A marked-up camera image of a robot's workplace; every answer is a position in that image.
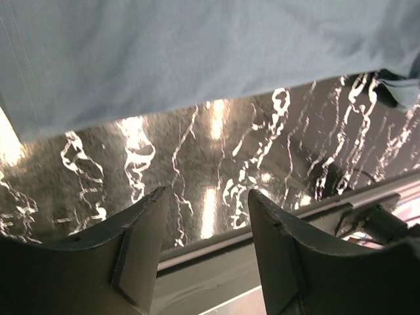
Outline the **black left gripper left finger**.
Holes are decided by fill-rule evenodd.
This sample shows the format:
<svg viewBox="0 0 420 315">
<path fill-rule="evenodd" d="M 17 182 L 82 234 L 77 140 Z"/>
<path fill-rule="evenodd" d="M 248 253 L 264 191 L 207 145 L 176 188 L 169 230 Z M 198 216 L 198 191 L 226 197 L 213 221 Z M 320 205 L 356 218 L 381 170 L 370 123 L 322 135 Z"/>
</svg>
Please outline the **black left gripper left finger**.
<svg viewBox="0 0 420 315">
<path fill-rule="evenodd" d="M 148 314 L 168 191 L 52 243 L 1 238 L 2 314 Z"/>
</svg>

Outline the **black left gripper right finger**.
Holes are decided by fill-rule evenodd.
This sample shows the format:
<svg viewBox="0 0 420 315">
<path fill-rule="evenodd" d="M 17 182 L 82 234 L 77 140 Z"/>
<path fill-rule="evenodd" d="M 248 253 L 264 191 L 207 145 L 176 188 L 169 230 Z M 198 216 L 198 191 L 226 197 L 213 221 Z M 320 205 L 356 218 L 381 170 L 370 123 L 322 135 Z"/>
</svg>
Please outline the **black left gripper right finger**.
<svg viewBox="0 0 420 315">
<path fill-rule="evenodd" d="M 312 226 L 257 190 L 248 205 L 268 314 L 419 313 L 419 237 L 373 249 Z"/>
</svg>

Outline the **slate blue t shirt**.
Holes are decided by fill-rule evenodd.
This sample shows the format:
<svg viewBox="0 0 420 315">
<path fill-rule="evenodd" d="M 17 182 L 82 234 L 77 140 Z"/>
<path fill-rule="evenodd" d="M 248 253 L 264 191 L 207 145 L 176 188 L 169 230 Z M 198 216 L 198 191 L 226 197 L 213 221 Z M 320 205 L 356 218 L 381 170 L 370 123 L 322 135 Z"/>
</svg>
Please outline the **slate blue t shirt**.
<svg viewBox="0 0 420 315">
<path fill-rule="evenodd" d="M 22 141 L 377 70 L 416 101 L 418 1 L 1 2 L 1 107 Z"/>
</svg>

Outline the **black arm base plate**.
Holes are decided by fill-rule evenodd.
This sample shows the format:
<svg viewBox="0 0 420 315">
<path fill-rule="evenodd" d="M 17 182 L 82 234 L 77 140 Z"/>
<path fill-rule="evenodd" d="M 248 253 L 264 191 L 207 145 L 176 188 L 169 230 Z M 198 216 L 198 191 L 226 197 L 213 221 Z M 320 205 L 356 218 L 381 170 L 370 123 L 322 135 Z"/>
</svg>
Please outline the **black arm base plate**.
<svg viewBox="0 0 420 315">
<path fill-rule="evenodd" d="M 263 173 L 239 183 L 200 174 L 171 187 L 151 313 L 262 314 L 248 191 L 302 214 L 315 202 L 313 180 Z"/>
</svg>

